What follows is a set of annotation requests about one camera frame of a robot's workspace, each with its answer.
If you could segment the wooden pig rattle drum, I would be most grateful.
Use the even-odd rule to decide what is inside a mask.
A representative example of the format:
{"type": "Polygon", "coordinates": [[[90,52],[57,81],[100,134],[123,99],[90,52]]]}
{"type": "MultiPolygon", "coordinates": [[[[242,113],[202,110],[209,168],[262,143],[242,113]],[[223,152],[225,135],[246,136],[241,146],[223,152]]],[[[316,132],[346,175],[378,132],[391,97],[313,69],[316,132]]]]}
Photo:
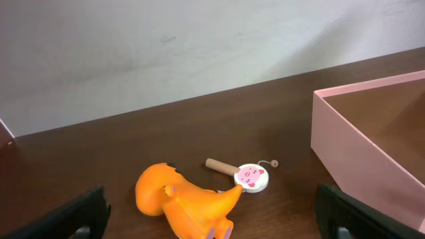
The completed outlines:
{"type": "Polygon", "coordinates": [[[267,163],[273,168],[279,166],[277,160],[272,160],[247,163],[235,167],[211,158],[206,160],[205,166],[233,177],[234,183],[236,185],[241,185],[244,193],[259,193],[268,186],[270,181],[270,176],[267,170],[261,166],[261,163],[267,163]]]}

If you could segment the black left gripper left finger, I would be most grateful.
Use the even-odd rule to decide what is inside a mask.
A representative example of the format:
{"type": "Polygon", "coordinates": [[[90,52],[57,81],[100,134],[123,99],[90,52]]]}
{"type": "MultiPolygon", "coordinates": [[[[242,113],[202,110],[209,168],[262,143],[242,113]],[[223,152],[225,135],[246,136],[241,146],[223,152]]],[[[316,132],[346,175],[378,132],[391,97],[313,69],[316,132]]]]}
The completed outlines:
{"type": "Polygon", "coordinates": [[[85,238],[104,235],[112,207],[106,201],[105,189],[98,186],[50,211],[43,217],[6,235],[9,239],[69,238],[77,231],[85,238]]]}

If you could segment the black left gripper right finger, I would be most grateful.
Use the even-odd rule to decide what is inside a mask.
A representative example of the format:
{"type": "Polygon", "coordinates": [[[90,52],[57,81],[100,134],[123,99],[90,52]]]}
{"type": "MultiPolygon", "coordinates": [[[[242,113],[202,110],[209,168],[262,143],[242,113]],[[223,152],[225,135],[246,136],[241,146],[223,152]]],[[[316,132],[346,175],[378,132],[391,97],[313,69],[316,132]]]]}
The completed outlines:
{"type": "Polygon", "coordinates": [[[314,215],[324,239],[424,239],[424,233],[398,222],[331,185],[318,185],[314,215]]]}

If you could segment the orange rubber dinosaur toy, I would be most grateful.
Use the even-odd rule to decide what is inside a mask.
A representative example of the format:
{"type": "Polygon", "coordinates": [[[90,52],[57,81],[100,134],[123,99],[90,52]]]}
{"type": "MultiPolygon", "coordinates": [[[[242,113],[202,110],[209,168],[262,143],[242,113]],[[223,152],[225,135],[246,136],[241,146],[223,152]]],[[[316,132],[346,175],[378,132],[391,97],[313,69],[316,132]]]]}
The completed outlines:
{"type": "Polygon", "coordinates": [[[178,238],[229,239],[234,223],[226,218],[242,187],[218,193],[190,183],[173,163],[148,167],[135,185],[136,206],[148,216],[165,215],[178,238]]]}

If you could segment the pink cardboard box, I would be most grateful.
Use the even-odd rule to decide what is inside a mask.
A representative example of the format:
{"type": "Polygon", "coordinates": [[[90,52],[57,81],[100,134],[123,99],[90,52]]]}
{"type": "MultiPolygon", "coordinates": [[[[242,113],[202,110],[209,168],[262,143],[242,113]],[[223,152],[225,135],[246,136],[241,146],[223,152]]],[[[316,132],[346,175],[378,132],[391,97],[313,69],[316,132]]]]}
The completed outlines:
{"type": "Polygon", "coordinates": [[[317,90],[311,148],[339,188],[424,231],[424,73],[317,90]]]}

